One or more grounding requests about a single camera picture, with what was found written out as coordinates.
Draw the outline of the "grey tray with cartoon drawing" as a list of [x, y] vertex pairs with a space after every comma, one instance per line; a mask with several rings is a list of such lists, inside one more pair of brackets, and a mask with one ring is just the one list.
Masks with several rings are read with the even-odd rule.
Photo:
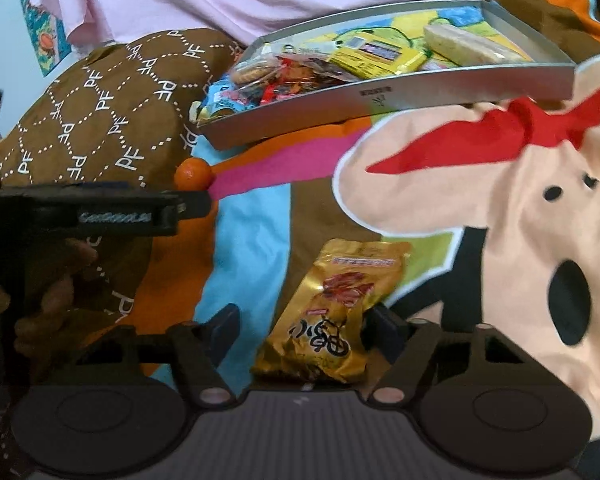
[[367, 115], [572, 95], [573, 60], [488, 0], [426, 0], [316, 18], [258, 38], [194, 118], [218, 151]]

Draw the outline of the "light blue candy packet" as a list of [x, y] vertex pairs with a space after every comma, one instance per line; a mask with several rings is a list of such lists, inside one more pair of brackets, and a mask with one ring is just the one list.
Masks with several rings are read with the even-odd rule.
[[256, 106], [257, 102], [252, 96], [242, 92], [229, 76], [223, 76], [210, 84], [206, 97], [198, 106], [196, 125], [252, 110]]

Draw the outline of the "colourful cartoon monkey blanket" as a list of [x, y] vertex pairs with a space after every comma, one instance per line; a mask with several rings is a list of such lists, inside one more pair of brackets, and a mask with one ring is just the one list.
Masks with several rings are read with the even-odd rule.
[[117, 300], [140, 333], [242, 309], [221, 367], [235, 391], [333, 238], [412, 246], [390, 306], [462, 332], [497, 327], [593, 416], [579, 474], [600, 479], [600, 0], [498, 0], [577, 64], [569, 100], [518, 98], [352, 119], [234, 153], [199, 142], [207, 218], [142, 249]]

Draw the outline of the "rice cracker bar pack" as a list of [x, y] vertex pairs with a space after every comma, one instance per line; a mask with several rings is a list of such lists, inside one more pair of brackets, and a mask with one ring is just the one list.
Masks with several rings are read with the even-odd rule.
[[431, 50], [459, 66], [526, 62], [518, 52], [495, 41], [449, 24], [429, 24], [424, 38]]

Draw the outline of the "clear pack brown cookies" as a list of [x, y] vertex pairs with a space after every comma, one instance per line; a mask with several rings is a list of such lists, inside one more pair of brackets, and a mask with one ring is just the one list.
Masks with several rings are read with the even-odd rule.
[[258, 84], [274, 77], [282, 68], [282, 61], [272, 54], [261, 54], [240, 61], [229, 71], [230, 81], [237, 87], [245, 87], [248, 84]]

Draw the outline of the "yellow snack packet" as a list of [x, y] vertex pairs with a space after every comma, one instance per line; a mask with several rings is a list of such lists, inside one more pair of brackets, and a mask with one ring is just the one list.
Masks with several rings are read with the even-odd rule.
[[418, 70], [429, 58], [406, 44], [358, 32], [329, 55], [328, 62], [361, 79], [400, 76]]

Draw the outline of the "gold snack bag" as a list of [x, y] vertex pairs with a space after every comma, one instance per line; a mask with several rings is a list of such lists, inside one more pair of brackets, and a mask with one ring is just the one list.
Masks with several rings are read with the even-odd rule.
[[407, 242], [329, 240], [263, 341], [252, 374], [362, 382], [364, 314], [396, 289], [411, 249]]

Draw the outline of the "red orange snack packet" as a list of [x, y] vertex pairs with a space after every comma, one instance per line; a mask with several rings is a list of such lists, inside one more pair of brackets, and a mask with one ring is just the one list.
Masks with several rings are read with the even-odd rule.
[[264, 87], [260, 105], [358, 81], [357, 76], [322, 58], [285, 54], [279, 59], [282, 68]]

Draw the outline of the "brown PF patterned pillow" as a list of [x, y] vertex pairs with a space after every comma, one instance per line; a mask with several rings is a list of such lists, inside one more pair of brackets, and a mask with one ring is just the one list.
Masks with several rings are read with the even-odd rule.
[[2, 182], [172, 188], [197, 142], [189, 109], [240, 52], [234, 39], [206, 28], [93, 51], [51, 82], [1, 140]]

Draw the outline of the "small orange fruit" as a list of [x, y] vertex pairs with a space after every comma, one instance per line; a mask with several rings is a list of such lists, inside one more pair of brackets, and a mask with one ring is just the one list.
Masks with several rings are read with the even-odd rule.
[[174, 185], [179, 191], [207, 191], [215, 180], [212, 167], [202, 158], [183, 160], [174, 174]]

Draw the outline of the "colourful wall poster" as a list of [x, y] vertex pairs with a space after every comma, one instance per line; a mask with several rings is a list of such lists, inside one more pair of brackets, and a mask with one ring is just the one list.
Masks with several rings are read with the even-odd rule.
[[64, 23], [50, 12], [34, 6], [31, 0], [19, 1], [36, 62], [42, 75], [47, 76], [72, 52]]

